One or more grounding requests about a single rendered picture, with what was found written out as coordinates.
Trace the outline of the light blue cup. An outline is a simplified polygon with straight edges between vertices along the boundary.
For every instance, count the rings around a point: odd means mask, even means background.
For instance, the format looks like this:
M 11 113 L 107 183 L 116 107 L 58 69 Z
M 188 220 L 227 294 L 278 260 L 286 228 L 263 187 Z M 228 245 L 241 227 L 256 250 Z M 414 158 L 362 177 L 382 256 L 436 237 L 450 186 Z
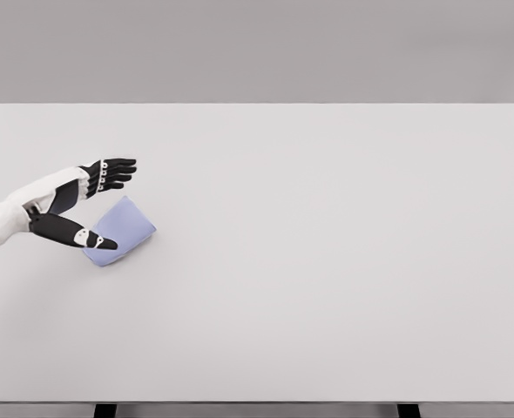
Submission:
M 94 224 L 92 231 L 115 241 L 118 248 L 84 248 L 84 255 L 96 266 L 109 266 L 124 258 L 156 231 L 156 226 L 127 196 L 118 200 Z

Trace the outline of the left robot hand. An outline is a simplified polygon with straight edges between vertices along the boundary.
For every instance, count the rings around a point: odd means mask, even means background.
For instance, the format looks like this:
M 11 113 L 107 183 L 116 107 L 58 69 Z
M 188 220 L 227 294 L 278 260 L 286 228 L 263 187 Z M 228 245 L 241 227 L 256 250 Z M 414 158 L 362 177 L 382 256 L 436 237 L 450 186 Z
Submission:
M 134 158 L 102 158 L 46 175 L 10 193 L 7 200 L 24 213 L 24 230 L 77 248 L 114 251 L 118 243 L 63 216 L 79 202 L 119 190 L 137 171 Z

